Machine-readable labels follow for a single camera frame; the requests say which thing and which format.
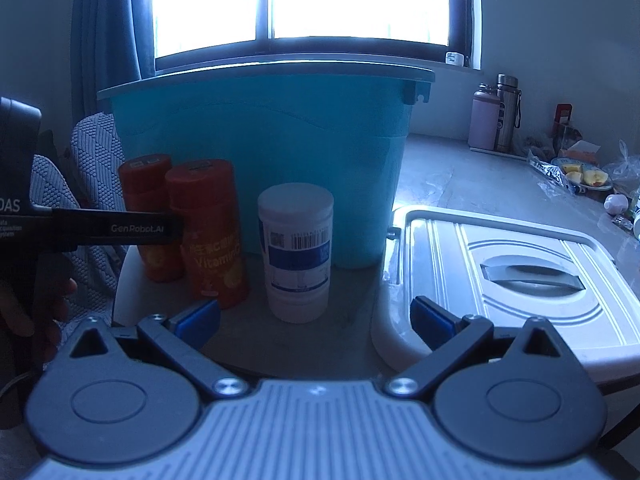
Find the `screw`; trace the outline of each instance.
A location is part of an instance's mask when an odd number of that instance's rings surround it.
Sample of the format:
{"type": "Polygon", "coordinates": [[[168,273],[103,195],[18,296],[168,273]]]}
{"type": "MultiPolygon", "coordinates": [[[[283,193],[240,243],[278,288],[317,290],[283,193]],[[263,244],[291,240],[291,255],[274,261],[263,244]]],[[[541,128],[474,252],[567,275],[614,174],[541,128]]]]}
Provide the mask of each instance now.
{"type": "Polygon", "coordinates": [[[213,384],[213,389],[219,395],[232,397],[242,394],[246,390],[246,383],[235,377],[218,379],[213,384]]]}
{"type": "Polygon", "coordinates": [[[390,394],[404,397],[414,394],[418,390],[418,383],[409,377],[393,379],[386,387],[390,394]]]}

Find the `red object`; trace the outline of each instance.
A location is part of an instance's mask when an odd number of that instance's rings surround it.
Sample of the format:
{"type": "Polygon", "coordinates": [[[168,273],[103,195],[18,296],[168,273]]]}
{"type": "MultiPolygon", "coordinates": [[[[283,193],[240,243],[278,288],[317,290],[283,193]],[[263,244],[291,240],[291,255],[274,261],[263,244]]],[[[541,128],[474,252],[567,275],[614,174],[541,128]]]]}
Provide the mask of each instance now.
{"type": "Polygon", "coordinates": [[[196,297],[220,308],[240,303],[249,285],[240,245],[234,168],[228,160],[187,162],[166,174],[171,208],[184,218],[182,257],[196,297]]]}
{"type": "Polygon", "coordinates": [[[559,124],[568,124],[571,120],[571,111],[574,107],[570,104],[562,104],[556,106],[556,116],[554,118],[554,129],[553,135],[556,136],[558,134],[559,124]]]}
{"type": "MultiPolygon", "coordinates": [[[[118,168],[122,195],[128,211],[159,213],[170,211],[164,175],[171,169],[169,155],[153,154],[128,160],[118,168]]],[[[164,283],[184,275],[180,242],[139,246],[145,274],[153,282],[164,283]]]]}

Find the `pink water bottle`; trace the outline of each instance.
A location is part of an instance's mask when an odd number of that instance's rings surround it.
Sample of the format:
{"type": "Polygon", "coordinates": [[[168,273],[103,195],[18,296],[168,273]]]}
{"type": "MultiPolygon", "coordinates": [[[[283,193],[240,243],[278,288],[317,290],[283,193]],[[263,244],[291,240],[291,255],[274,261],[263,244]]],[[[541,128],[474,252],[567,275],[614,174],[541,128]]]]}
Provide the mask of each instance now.
{"type": "Polygon", "coordinates": [[[500,113],[500,98],[491,86],[482,83],[474,94],[469,128],[469,146],[481,150],[493,150],[500,113]]]}

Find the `fruit slice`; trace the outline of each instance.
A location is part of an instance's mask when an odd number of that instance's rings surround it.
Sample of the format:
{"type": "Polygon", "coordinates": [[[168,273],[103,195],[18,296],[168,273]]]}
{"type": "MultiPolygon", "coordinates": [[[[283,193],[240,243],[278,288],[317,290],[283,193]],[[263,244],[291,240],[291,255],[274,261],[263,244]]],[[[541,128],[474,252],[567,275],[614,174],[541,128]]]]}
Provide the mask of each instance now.
{"type": "Polygon", "coordinates": [[[563,164],[561,168],[562,168],[562,171],[564,171],[564,174],[582,173],[581,164],[563,164]]]}
{"type": "Polygon", "coordinates": [[[604,186],[609,179],[609,175],[601,170],[587,170],[584,172],[584,183],[587,186],[604,186]]]}
{"type": "Polygon", "coordinates": [[[580,173],[580,171],[570,171],[566,174],[566,177],[574,184],[580,184],[582,182],[582,173],[580,173]]]}

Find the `countertop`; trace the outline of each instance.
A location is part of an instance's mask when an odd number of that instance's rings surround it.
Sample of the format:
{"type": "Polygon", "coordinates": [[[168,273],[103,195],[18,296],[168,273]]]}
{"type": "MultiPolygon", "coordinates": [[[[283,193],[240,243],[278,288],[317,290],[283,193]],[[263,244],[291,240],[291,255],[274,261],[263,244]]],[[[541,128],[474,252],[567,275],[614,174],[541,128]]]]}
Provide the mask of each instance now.
{"type": "MultiPolygon", "coordinates": [[[[472,152],[464,142],[409,136],[395,206],[433,205],[505,216],[584,232],[600,241],[640,294],[638,241],[614,225],[603,205],[555,187],[524,161],[472,152]]],[[[208,357],[283,378],[359,379],[389,376],[369,336],[379,267],[332,269],[327,311],[293,325],[273,316],[266,302],[258,256],[246,259],[252,292],[222,312],[219,332],[202,349],[208,357]]],[[[136,323],[155,312],[174,314],[191,303],[186,280],[158,285],[143,275],[136,248],[127,255],[114,320],[136,323]]]]}

